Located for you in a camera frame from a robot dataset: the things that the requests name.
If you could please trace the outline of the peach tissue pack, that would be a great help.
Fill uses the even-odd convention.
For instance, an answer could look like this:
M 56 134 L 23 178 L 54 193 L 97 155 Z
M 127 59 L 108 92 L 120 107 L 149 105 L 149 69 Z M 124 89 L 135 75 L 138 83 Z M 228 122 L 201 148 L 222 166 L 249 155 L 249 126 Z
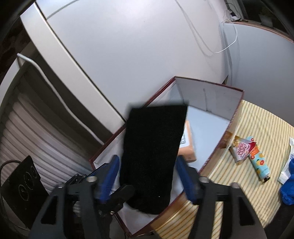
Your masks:
M 186 162 L 196 161 L 193 134 L 188 120 L 185 121 L 183 135 L 180 141 L 178 155 L 183 156 Z

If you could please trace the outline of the black cloth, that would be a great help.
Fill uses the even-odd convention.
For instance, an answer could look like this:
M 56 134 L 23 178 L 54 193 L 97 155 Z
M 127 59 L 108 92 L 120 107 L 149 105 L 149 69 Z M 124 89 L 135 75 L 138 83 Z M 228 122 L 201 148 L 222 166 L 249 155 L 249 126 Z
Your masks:
M 119 175 L 120 186 L 132 187 L 131 208 L 159 215 L 169 205 L 186 114 L 179 104 L 131 108 Z

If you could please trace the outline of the white packet with blue print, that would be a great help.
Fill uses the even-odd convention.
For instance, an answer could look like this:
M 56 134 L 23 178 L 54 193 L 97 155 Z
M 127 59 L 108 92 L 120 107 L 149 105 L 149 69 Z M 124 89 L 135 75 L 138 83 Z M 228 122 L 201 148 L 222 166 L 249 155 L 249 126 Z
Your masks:
M 294 139 L 292 137 L 290 137 L 289 140 L 289 145 L 290 145 L 290 152 L 288 155 L 288 160 L 285 163 L 285 166 L 283 167 L 279 178 L 278 178 L 278 182 L 281 183 L 282 185 L 290 178 L 291 174 L 290 174 L 290 170 L 289 170 L 289 163 L 290 161 L 293 159 L 293 147 L 294 147 Z

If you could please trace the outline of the blue knit cloth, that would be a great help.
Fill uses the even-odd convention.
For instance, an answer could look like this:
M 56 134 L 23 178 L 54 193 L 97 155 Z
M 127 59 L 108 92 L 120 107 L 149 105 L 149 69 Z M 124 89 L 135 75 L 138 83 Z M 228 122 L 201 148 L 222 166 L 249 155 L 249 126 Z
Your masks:
M 293 164 L 293 159 L 289 163 L 289 171 L 290 171 L 290 177 L 289 179 L 282 185 L 280 188 L 280 193 L 281 193 L 281 199 L 283 203 L 286 205 L 293 205 L 294 204 L 294 164 Z

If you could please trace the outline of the pink snack sachet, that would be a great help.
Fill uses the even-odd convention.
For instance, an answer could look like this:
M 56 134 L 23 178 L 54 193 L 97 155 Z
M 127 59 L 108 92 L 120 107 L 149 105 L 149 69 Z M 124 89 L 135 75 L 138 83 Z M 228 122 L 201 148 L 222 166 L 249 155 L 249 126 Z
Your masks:
M 237 165 L 241 164 L 255 148 L 256 142 L 235 136 L 229 148 Z

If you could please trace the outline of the fruit print cream tube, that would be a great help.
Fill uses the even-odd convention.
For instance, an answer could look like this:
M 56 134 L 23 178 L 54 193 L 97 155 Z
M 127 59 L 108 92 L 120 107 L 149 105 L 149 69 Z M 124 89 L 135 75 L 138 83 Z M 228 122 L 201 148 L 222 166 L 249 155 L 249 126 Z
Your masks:
M 259 149 L 257 143 L 249 153 L 249 159 L 255 168 L 255 171 L 263 183 L 270 180 L 270 169 L 267 166 L 263 152 Z

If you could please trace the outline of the dark red storage box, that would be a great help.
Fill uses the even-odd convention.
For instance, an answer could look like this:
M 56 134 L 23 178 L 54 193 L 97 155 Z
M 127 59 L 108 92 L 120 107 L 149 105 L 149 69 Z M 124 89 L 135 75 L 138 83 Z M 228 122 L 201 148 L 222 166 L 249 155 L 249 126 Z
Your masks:
M 181 101 L 188 104 L 196 161 L 189 165 L 202 176 L 209 176 L 229 144 L 229 134 L 235 132 L 241 115 L 244 92 L 240 89 L 208 81 L 173 77 L 145 104 Z M 188 203 L 177 173 L 173 174 L 169 206 L 159 215 L 143 214 L 128 205 L 115 215 L 129 237 L 155 230 L 172 219 Z

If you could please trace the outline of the yellow striped tablecloth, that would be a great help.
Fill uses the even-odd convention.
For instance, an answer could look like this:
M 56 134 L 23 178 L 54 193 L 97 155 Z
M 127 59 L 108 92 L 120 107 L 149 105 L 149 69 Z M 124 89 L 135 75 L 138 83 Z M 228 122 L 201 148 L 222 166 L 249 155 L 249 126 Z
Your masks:
M 265 163 L 270 169 L 270 180 L 262 183 L 247 158 L 237 165 L 229 151 L 221 156 L 217 166 L 208 176 L 215 183 L 230 185 L 237 182 L 252 204 L 262 226 L 265 228 L 281 206 L 278 177 L 288 160 L 290 137 L 293 126 L 275 114 L 243 100 L 241 117 L 236 134 L 247 138 L 252 136 L 262 151 Z M 198 206 L 185 202 L 172 219 L 155 226 L 153 231 L 160 238 L 188 238 Z M 219 238 L 223 204 L 216 203 L 214 226 L 211 238 Z

